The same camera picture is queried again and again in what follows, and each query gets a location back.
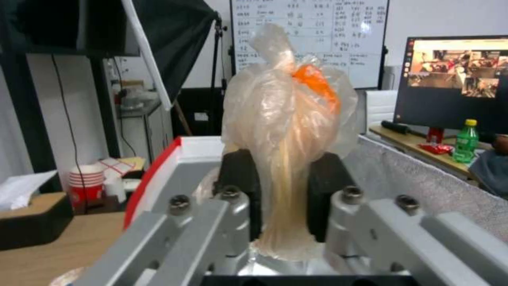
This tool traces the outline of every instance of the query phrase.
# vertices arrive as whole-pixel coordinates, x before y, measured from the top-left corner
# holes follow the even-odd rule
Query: green bottle
[[[475,126],[477,121],[467,119],[466,126],[457,134],[457,142],[453,151],[453,160],[459,163],[470,163],[474,157],[474,150],[478,145],[478,133]]]

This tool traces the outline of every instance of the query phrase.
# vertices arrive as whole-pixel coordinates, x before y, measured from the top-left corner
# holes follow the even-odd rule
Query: red edge
[[[134,216],[134,212],[136,210],[136,207],[139,204],[139,201],[143,197],[143,194],[145,193],[146,186],[152,179],[152,177],[155,175],[159,167],[166,161],[167,158],[175,151],[175,149],[182,145],[181,137],[177,137],[173,140],[171,145],[169,145],[164,151],[157,157],[155,162],[150,166],[148,171],[145,172],[143,177],[141,178],[141,183],[139,184],[138,188],[136,188],[136,191],[132,194],[131,198],[129,199],[129,202],[127,203],[127,207],[125,209],[125,217],[123,219],[123,229],[126,230],[132,221],[132,216]]]

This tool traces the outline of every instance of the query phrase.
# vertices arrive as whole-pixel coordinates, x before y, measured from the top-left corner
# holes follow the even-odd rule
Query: transparent plastic bag
[[[224,99],[225,150],[249,149],[260,176],[263,255],[305,260],[314,238],[306,224],[308,168],[325,150],[356,140],[357,96],[347,76],[306,56],[296,63],[281,27],[264,25],[250,41],[267,61],[241,70]],[[345,133],[339,132],[345,125]]]
[[[202,204],[206,199],[213,197],[213,183],[217,181],[219,172],[219,167],[215,167],[210,170],[192,193],[192,196],[196,198],[196,203],[198,205]]]

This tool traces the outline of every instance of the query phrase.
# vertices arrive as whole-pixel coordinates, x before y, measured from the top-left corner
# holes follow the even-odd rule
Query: computer monitor
[[[508,134],[508,36],[408,38],[394,122]]]

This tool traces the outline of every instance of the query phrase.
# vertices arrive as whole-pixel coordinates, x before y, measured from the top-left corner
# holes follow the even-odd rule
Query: stack of cups
[[[74,167],[69,173],[69,185],[74,206],[82,204],[85,200],[94,201],[101,198],[104,183],[103,169],[97,165],[80,165]]]

